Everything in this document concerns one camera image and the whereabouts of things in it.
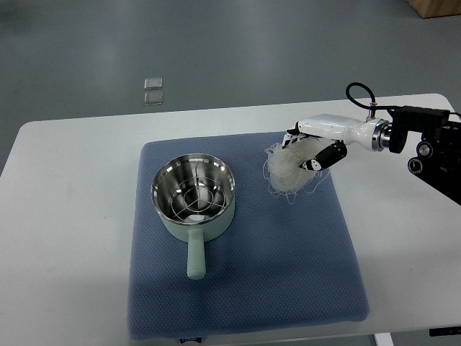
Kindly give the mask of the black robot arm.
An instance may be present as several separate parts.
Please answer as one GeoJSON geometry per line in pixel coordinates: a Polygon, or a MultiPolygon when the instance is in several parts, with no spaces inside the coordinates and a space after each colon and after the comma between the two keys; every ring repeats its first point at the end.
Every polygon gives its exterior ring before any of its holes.
{"type": "Polygon", "coordinates": [[[460,123],[449,110],[402,106],[388,110],[391,124],[380,141],[394,154],[403,151],[408,134],[419,133],[416,156],[408,170],[449,199],[460,203],[460,123]]]}

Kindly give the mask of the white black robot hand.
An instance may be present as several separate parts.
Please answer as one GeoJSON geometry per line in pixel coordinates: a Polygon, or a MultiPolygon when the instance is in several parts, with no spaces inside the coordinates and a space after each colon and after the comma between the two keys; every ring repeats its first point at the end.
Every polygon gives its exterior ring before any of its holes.
{"type": "Polygon", "coordinates": [[[358,143],[369,151],[382,151],[389,146],[391,123],[379,118],[366,121],[339,115],[314,115],[300,120],[293,129],[287,130],[282,147],[307,138],[332,140],[312,159],[304,160],[297,166],[313,172],[322,171],[342,160],[347,155],[347,146],[358,143]]]}

